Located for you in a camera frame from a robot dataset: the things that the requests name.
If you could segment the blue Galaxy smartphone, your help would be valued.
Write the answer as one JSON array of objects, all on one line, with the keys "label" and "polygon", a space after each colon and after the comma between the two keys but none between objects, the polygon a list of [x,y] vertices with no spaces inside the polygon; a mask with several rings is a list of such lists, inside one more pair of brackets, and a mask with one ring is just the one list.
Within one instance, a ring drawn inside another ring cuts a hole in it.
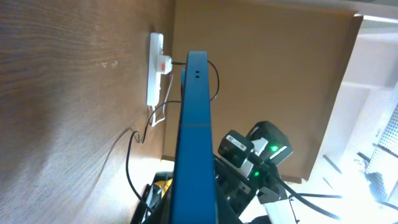
[{"label": "blue Galaxy smartphone", "polygon": [[170,223],[217,223],[208,58],[187,55],[172,183]]}]

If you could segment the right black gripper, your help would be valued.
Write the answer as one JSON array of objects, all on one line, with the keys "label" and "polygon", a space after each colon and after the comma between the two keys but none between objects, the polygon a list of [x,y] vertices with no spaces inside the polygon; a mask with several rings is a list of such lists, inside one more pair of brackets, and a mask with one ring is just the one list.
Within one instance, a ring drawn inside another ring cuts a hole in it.
[{"label": "right black gripper", "polygon": [[215,156],[213,161],[215,180],[234,213],[239,217],[257,195],[258,187],[221,158]]}]

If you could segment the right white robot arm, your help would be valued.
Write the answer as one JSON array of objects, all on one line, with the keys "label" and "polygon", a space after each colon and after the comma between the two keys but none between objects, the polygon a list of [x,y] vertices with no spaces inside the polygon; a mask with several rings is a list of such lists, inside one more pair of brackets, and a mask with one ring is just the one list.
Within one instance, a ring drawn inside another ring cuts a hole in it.
[{"label": "right white robot arm", "polygon": [[293,153],[288,137],[269,121],[243,136],[230,130],[214,156],[219,223],[241,223],[253,198],[261,204],[287,198],[277,166]]}]

